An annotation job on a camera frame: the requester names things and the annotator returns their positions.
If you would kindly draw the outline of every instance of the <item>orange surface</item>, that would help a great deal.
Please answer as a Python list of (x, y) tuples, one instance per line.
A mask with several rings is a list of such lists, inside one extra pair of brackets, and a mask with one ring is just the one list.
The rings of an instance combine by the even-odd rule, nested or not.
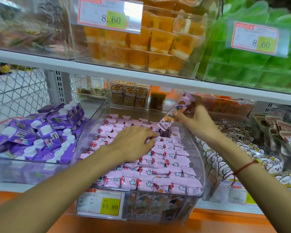
[[(0, 204), (15, 198), (19, 193), (0, 192)], [(102, 220), (89, 217), (79, 217), (66, 214), (49, 230), (49, 233), (275, 233), (264, 215), (246, 214), (240, 212), (215, 211), (195, 209), (183, 226), (172, 224), (139, 224), (116, 220)]]

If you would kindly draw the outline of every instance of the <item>person's right hand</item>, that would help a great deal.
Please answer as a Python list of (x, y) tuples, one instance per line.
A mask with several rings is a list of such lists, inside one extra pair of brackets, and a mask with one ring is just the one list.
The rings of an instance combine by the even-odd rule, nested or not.
[(195, 107), (193, 118), (188, 118), (183, 113), (174, 113), (176, 118), (182, 122), (197, 138), (208, 143), (213, 143), (223, 134), (210, 118), (203, 105)]

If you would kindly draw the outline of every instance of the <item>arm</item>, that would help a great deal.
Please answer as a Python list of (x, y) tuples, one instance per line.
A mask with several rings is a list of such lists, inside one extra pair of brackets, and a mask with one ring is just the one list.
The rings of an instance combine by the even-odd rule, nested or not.
[[(219, 153), (229, 167), (236, 172), (252, 162), (232, 140), (225, 137), (202, 105), (195, 109), (194, 117), (184, 114), (176, 117), (198, 138)], [(237, 175), (269, 222), (279, 233), (291, 233), (291, 191), (258, 164), (252, 164)]]
[(135, 161), (154, 145), (158, 134), (145, 127), (125, 128), (114, 141), (0, 206), (0, 233), (45, 233), (86, 189), (125, 161)]

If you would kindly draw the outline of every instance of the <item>forearm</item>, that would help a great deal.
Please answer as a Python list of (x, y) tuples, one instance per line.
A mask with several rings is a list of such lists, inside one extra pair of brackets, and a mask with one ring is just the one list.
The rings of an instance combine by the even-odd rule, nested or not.
[(0, 233), (47, 232), (93, 182), (117, 165), (112, 157), (105, 146), (0, 206)]
[[(217, 137), (210, 147), (218, 152), (232, 171), (252, 162), (233, 141), (227, 137)], [(291, 191), (270, 175), (259, 164), (252, 164), (237, 175), (258, 204), (272, 226), (279, 233), (291, 232)]]

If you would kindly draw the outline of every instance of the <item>person's left hand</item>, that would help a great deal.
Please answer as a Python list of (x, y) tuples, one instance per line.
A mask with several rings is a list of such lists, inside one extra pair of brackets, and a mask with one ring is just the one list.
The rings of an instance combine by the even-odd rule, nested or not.
[(145, 155), (155, 144), (155, 139), (145, 143), (149, 137), (159, 134), (147, 127), (127, 127), (120, 131), (108, 148), (116, 150), (121, 162), (134, 162)]

